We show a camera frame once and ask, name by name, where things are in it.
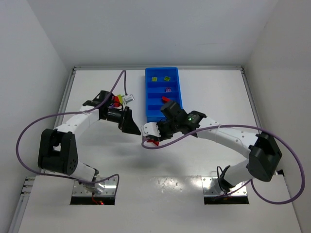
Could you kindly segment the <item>red round lego brick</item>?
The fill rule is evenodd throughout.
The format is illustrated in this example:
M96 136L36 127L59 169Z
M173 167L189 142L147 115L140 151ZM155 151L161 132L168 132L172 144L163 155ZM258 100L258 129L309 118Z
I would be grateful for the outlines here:
M114 97L114 104L115 105L121 105L122 104L122 98L118 98L118 96Z

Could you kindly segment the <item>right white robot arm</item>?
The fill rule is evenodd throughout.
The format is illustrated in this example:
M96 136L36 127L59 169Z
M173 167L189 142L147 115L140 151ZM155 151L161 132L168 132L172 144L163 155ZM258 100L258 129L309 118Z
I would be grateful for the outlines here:
M171 100L160 108L164 121L157 123L160 140L172 138L174 133L191 133L192 136L208 139L226 146L242 156L245 160L228 165L217 179L218 187L229 192L237 184L257 179L269 182L282 157L275 138L265 132L249 133L235 128L223 128L220 123L204 113L191 111L187 113L180 105Z

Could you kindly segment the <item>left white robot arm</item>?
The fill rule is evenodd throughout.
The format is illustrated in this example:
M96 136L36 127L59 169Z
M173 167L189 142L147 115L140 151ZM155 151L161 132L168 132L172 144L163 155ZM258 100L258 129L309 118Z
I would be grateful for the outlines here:
M58 127L42 132L37 162L39 168L84 183L94 182L98 171L79 161L76 140L99 120L116 123L123 133L141 134L133 120L132 110L116 102L113 94L101 91L94 99L84 102L78 114Z

